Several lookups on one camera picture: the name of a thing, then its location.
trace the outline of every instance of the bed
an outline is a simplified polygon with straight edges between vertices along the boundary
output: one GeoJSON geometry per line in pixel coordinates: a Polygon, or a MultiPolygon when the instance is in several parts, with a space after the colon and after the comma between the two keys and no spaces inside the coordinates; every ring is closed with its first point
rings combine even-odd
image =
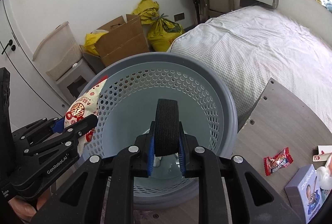
{"type": "Polygon", "coordinates": [[[168,52],[192,57],[219,75],[239,122],[272,77],[332,131],[332,51],[277,10],[251,6],[212,18],[177,38],[168,52]]]}

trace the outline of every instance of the human hand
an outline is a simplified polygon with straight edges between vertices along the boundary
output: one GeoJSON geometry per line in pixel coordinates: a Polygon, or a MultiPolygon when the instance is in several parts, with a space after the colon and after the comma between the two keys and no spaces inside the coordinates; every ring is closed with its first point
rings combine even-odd
{"type": "MultiPolygon", "coordinates": [[[[51,191],[47,189],[37,200],[37,210],[44,205],[49,197],[51,197],[51,191]]],[[[19,218],[25,221],[31,221],[31,218],[36,214],[36,210],[32,205],[18,198],[12,198],[9,204],[19,218]]]]}

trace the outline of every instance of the blue gripper part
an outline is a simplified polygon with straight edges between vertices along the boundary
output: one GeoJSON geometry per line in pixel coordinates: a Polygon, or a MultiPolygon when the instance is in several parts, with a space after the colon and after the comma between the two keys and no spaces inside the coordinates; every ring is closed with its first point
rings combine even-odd
{"type": "Polygon", "coordinates": [[[152,135],[150,142],[149,154],[147,156],[147,175],[150,176],[153,169],[153,161],[154,161],[154,134],[152,135]]]}
{"type": "Polygon", "coordinates": [[[179,136],[179,164],[180,164],[180,171],[182,173],[182,176],[185,176],[186,174],[186,157],[185,157],[185,151],[183,149],[183,143],[181,139],[181,135],[179,136]]]}
{"type": "Polygon", "coordinates": [[[53,133],[62,133],[63,129],[64,129],[64,117],[55,121],[52,130],[53,133]]]}

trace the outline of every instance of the door handle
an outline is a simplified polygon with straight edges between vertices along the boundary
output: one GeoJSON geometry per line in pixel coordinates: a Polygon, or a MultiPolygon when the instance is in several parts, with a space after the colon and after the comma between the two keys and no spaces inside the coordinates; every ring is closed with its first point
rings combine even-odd
{"type": "Polygon", "coordinates": [[[5,50],[7,49],[7,47],[11,46],[12,44],[13,44],[13,40],[9,40],[8,43],[7,43],[7,45],[6,45],[6,47],[3,49],[3,51],[2,51],[1,54],[3,55],[3,53],[5,52],[5,50]]]}

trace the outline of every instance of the wooden board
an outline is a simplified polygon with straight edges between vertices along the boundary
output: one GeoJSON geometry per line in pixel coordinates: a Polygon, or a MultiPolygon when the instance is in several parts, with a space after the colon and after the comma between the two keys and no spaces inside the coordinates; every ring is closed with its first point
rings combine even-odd
{"type": "MultiPolygon", "coordinates": [[[[332,134],[309,107],[274,79],[270,79],[255,106],[237,135],[233,154],[243,156],[288,202],[284,187],[300,167],[313,163],[317,145],[332,144],[332,134]],[[265,176],[264,157],[273,157],[285,147],[289,147],[294,162],[265,176]]],[[[313,164],[317,168],[325,163],[313,164]]],[[[198,223],[198,208],[196,197],[175,208],[155,210],[141,224],[198,223]]]]}

